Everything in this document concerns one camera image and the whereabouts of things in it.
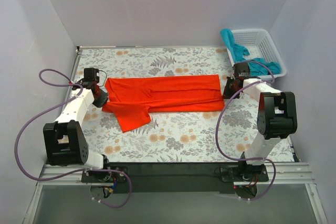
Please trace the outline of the orange t-shirt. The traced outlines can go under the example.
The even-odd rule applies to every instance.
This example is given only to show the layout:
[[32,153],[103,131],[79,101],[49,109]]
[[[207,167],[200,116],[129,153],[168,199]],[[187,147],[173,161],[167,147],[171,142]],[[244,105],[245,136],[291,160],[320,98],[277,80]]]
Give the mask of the orange t-shirt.
[[151,113],[213,112],[224,108],[218,75],[109,78],[103,112],[113,113],[122,132],[151,122]]

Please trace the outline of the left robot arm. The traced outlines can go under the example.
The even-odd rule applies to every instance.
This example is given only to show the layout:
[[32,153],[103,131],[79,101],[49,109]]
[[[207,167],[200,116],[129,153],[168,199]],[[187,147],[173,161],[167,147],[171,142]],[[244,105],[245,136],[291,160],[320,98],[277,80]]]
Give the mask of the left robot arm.
[[94,169],[93,175],[98,181],[106,182],[111,178],[112,170],[104,164],[104,155],[89,150],[81,128],[89,107],[101,108],[108,100],[108,94],[101,90],[99,82],[99,70],[85,68],[83,78],[71,89],[71,101],[54,122],[45,124],[43,135],[50,165],[83,165]]

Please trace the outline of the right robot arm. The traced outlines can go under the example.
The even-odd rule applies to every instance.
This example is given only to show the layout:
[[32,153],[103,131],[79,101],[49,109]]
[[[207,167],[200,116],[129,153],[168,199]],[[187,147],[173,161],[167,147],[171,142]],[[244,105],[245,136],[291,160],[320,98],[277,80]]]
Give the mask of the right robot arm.
[[243,61],[233,65],[234,73],[227,79],[223,97],[239,98],[243,92],[259,103],[256,120],[258,133],[236,165],[220,169],[224,182],[266,182],[266,158],[281,140],[297,130],[295,95],[274,89],[270,81],[252,76],[249,63]]

